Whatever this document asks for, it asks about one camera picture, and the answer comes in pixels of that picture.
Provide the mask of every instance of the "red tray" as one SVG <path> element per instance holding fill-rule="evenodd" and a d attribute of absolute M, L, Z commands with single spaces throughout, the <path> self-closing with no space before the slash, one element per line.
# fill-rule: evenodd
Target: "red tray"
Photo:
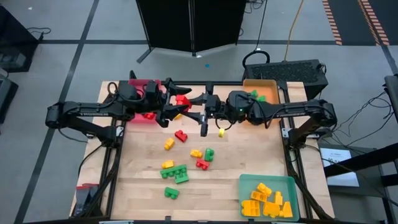
<path fill-rule="evenodd" d="M 148 84 L 148 82 L 151 80 L 147 80 L 147 79 L 130 79 L 129 80 L 129 85 L 133 85 L 136 87 L 137 90 L 142 90 L 142 87 L 146 84 Z M 153 80 L 155 81 L 159 87 L 162 85 L 162 82 L 160 80 Z M 141 114 L 136 114 L 134 119 L 131 120 L 132 123 L 136 123 L 136 124 L 156 124 L 155 119 L 149 120 L 144 118 L 143 115 Z"/>

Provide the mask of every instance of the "green tray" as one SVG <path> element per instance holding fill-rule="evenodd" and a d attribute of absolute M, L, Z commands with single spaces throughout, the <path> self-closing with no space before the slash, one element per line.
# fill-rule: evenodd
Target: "green tray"
<path fill-rule="evenodd" d="M 274 201 L 275 191 L 282 192 L 283 201 L 290 201 L 290 206 L 292 207 L 292 218 L 283 218 L 276 217 L 271 218 L 269 216 L 265 216 L 262 214 L 262 207 L 264 205 L 263 202 L 260 202 L 260 216 L 259 217 L 246 217 L 242 214 L 242 201 L 251 200 L 250 194 L 253 190 L 257 189 L 257 185 L 263 183 L 267 185 L 270 189 L 272 189 L 272 194 L 268 197 L 269 202 Z M 299 205 L 297 204 L 297 194 L 295 182 L 292 177 L 284 177 L 284 176 L 269 176 L 269 175 L 250 175 L 250 174 L 242 174 L 239 177 L 239 204 L 241 209 L 239 209 L 239 213 L 244 218 L 253 218 L 256 221 L 293 221 L 296 222 L 300 218 L 299 214 Z"/>

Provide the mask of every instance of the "wooden tabletop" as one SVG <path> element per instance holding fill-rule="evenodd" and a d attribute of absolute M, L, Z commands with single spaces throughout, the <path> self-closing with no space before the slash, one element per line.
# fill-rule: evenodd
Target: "wooden tabletop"
<path fill-rule="evenodd" d="M 108 82 L 102 84 L 99 102 L 108 94 L 107 84 Z M 204 86 L 185 87 L 192 88 L 188 98 L 196 97 L 205 90 Z M 289 83 L 288 87 L 291 101 L 306 99 L 302 83 Z M 214 94 L 225 100 L 230 91 L 242 89 L 242 86 L 215 86 Z M 202 112 L 203 107 L 193 106 L 191 111 Z M 295 118 L 296 126 L 304 121 L 305 118 Z M 94 118 L 93 122 L 108 126 L 111 118 Z M 228 124 L 220 122 L 220 126 L 227 127 Z M 182 143 L 176 139 L 174 147 L 165 151 L 165 140 L 173 138 L 174 132 L 179 129 L 188 134 L 187 141 Z M 209 122 L 207 137 L 200 137 L 200 126 L 186 117 L 171 121 L 168 128 L 161 128 L 157 124 L 128 122 L 124 134 L 111 215 L 113 220 L 164 220 L 167 215 L 171 215 L 173 220 L 247 220 L 239 212 L 239 176 L 287 175 L 280 127 L 276 121 L 269 129 L 247 122 L 235 124 L 226 131 L 223 138 L 218 137 L 218 128 L 213 121 Z M 97 139 L 90 140 L 85 155 L 99 144 Z M 307 144 L 317 146 L 315 140 L 309 139 Z M 207 147 L 215 150 L 215 158 L 208 171 L 202 171 L 196 168 L 196 160 L 190 157 L 190 150 L 199 149 L 204 152 Z M 104 152 L 104 149 L 98 151 L 85 162 L 78 185 L 100 181 Z M 174 160 L 176 165 L 187 165 L 188 182 L 176 185 L 173 178 L 161 178 L 161 164 L 169 159 Z M 323 209 L 334 217 L 319 152 L 310 148 L 302 149 L 302 160 L 309 191 Z M 165 198 L 165 187 L 178 189 L 178 199 Z M 101 208 L 104 211 L 108 191 L 103 197 Z M 305 217 L 299 191 L 298 199 L 301 217 Z"/>

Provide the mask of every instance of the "yellow lego brick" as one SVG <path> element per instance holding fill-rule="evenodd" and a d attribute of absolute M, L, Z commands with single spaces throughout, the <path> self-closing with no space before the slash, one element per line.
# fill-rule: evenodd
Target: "yellow lego brick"
<path fill-rule="evenodd" d="M 290 206 L 290 202 L 284 203 L 284 207 L 279 212 L 279 216 L 284 217 L 284 218 L 292 218 L 293 217 L 293 212 L 292 212 L 292 207 Z"/>
<path fill-rule="evenodd" d="M 262 202 L 266 202 L 267 201 L 267 196 L 265 194 L 260 193 L 260 192 L 256 192 L 255 190 L 253 190 L 251 192 L 250 198 L 254 199 L 254 200 L 259 200 L 259 201 L 262 201 Z"/>
<path fill-rule="evenodd" d="M 174 166 L 174 161 L 165 161 L 164 163 L 162 163 L 163 169 L 171 168 L 173 166 Z"/>
<path fill-rule="evenodd" d="M 180 119 L 182 117 L 182 114 L 178 114 L 174 119 Z"/>
<path fill-rule="evenodd" d="M 224 136 L 224 133 L 225 133 L 225 129 L 220 128 L 220 130 L 218 130 L 218 137 L 222 138 Z"/>
<path fill-rule="evenodd" d="M 242 214 L 247 217 L 260 216 L 260 202 L 255 200 L 244 200 L 242 202 Z"/>
<path fill-rule="evenodd" d="M 199 150 L 196 150 L 196 149 L 192 149 L 191 150 L 191 156 L 192 157 L 201 158 L 202 155 L 203 155 L 203 153 L 201 151 L 199 151 Z"/>
<path fill-rule="evenodd" d="M 277 205 L 282 205 L 283 204 L 282 193 L 279 192 L 279 191 L 275 192 L 275 204 L 277 204 Z"/>
<path fill-rule="evenodd" d="M 269 215 L 271 218 L 275 218 L 276 216 L 279 216 L 279 210 L 279 205 L 272 202 L 264 202 L 264 209 L 262 211 L 262 214 L 264 214 L 265 216 Z"/>
<path fill-rule="evenodd" d="M 272 194 L 272 190 L 271 190 L 269 187 L 267 187 L 265 184 L 263 184 L 263 183 L 260 183 L 260 184 L 257 186 L 257 189 L 258 189 L 260 192 L 266 194 L 267 196 L 270 196 L 270 195 Z"/>
<path fill-rule="evenodd" d="M 166 140 L 166 143 L 164 144 L 164 149 L 170 150 L 174 146 L 174 139 L 169 138 Z"/>

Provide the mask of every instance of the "green lego brick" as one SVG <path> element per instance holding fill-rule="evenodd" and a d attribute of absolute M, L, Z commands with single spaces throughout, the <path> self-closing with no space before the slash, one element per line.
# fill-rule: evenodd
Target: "green lego brick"
<path fill-rule="evenodd" d="M 164 189 L 164 195 L 166 197 L 171 197 L 172 199 L 177 199 L 179 194 L 180 194 L 180 192 L 178 190 L 173 189 L 173 188 L 166 187 Z"/>
<path fill-rule="evenodd" d="M 257 101 L 267 101 L 266 96 L 260 96 L 259 98 L 257 98 Z"/>
<path fill-rule="evenodd" d="M 207 148 L 205 152 L 205 161 L 211 162 L 213 161 L 213 157 L 214 157 L 214 150 Z"/>
<path fill-rule="evenodd" d="M 189 180 L 189 178 L 188 178 L 188 174 L 186 171 L 175 175 L 175 183 L 176 184 L 181 184 L 182 182 L 186 182 L 188 180 Z"/>
<path fill-rule="evenodd" d="M 168 177 L 173 177 L 175 174 L 179 174 L 181 172 L 187 172 L 187 165 L 179 165 L 164 169 L 160 171 L 160 174 L 162 175 L 163 179 L 166 179 Z"/>
<path fill-rule="evenodd" d="M 257 90 L 253 90 L 250 92 L 250 95 L 257 97 L 259 94 L 257 93 Z"/>

